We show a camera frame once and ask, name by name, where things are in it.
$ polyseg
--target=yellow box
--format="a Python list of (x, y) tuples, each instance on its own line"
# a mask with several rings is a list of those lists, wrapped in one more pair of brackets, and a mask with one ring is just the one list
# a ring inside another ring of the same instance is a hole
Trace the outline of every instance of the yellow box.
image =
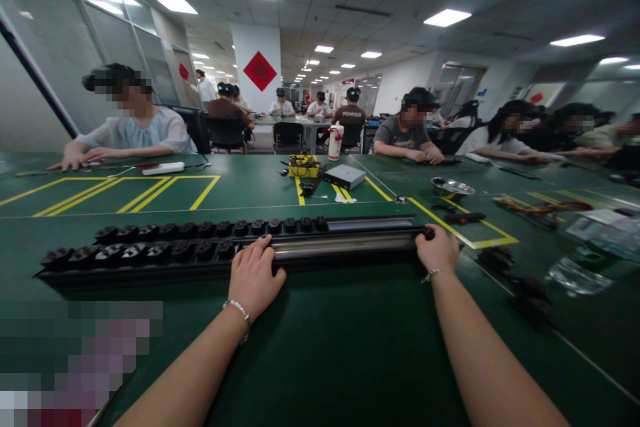
[(318, 176), (318, 165), (315, 167), (294, 167), (293, 161), (294, 159), (300, 159), (301, 162), (304, 161), (317, 161), (315, 155), (292, 155), (289, 157), (289, 177), (300, 177), (300, 178), (317, 178)]

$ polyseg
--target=green workbench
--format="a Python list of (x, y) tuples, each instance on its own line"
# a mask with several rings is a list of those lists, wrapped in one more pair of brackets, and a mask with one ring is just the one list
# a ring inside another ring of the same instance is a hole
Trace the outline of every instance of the green workbench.
[[(341, 163), (367, 171), (367, 181), (349, 192), (357, 199), (353, 203), (336, 202), (336, 190), (328, 183), (301, 201), (297, 182), (278, 175), (284, 156), (210, 155), (210, 167), (167, 178), (141, 178), (130, 171), (106, 179), (119, 170), (15, 177), (58, 157), (0, 155), (3, 299), (61, 299), (31, 278), (40, 270), (39, 260), (53, 248), (90, 244), (93, 232), (103, 226), (391, 214), (416, 214), (416, 224), (443, 222), (442, 211), (431, 210), (442, 201), (430, 179), (452, 177), (477, 192), (459, 206), (488, 215), (486, 223), (453, 228), (467, 244), (459, 277), (516, 357), (573, 425), (629, 425), (640, 415), (640, 276), (633, 274), (602, 294), (572, 298), (545, 275), (575, 244), (491, 202), (506, 193), (523, 203), (587, 199), (596, 208), (639, 207), (638, 191), (611, 183), (607, 172), (565, 169), (558, 163), (518, 165), (541, 177), (530, 180), (469, 160), (431, 167), (349, 155)], [(202, 162), (195, 155), (162, 160), (179, 159), (188, 165)], [(392, 201), (399, 195), (409, 200)], [(512, 249), (517, 274), (547, 284), (557, 333), (532, 328), (507, 304), (510, 287), (474, 262), (477, 249), (492, 245)], [(413, 264), (290, 275), (238, 349), (207, 424), (468, 424), (431, 288), (420, 283), (423, 276)], [(164, 302), (162, 338), (148, 356), (139, 357), (101, 426), (112, 425), (213, 319), (226, 300), (227, 286), (227, 280), (215, 280), (66, 297)], [(11, 365), (6, 355), (0, 362), (4, 371), (24, 368)]]

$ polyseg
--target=silver bracelet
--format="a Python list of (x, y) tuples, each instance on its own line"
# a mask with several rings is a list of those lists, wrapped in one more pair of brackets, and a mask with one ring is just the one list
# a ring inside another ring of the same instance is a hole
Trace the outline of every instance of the silver bracelet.
[(452, 272), (450, 270), (440, 270), (440, 269), (432, 269), (432, 270), (427, 270), (427, 276), (424, 277), (420, 283), (424, 284), (425, 282), (431, 282), (431, 276), (437, 274), (438, 272), (444, 272), (445, 274), (451, 274), (452, 276), (455, 276), (455, 272)]
[(227, 308), (227, 306), (229, 304), (231, 304), (232, 306), (236, 307), (240, 312), (242, 312), (243, 317), (247, 321), (247, 333), (245, 334), (244, 337), (242, 337), (242, 340), (240, 341), (240, 345), (242, 345), (249, 338), (249, 332), (251, 331), (251, 315), (249, 315), (247, 313), (247, 311), (245, 310), (245, 308), (242, 305), (240, 305), (238, 302), (236, 302), (235, 300), (227, 300), (224, 304), (222, 304), (222, 310)]

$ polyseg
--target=transparent bottle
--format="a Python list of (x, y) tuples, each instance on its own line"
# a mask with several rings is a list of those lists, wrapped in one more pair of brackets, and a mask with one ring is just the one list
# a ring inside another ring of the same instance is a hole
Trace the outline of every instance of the transparent bottle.
[(639, 266), (640, 217), (630, 217), (602, 227), (549, 275), (578, 294), (596, 294)]

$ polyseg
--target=metal bowl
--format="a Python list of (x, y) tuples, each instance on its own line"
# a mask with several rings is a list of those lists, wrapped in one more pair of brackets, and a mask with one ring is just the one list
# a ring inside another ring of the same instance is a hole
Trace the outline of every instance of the metal bowl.
[(431, 179), (431, 183), (433, 184), (433, 191), (436, 195), (448, 200), (466, 197), (467, 195), (473, 195), (475, 193), (473, 187), (466, 183), (458, 182), (457, 180), (434, 177)]

